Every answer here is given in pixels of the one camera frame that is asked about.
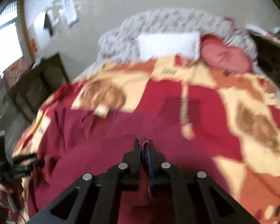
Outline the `person's left hand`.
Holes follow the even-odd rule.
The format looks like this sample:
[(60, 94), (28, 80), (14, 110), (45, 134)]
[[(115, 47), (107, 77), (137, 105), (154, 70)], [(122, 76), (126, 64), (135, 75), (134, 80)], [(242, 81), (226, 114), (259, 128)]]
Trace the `person's left hand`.
[(9, 208), (8, 194), (13, 194), (13, 189), (0, 184), (0, 206), (3, 208)]

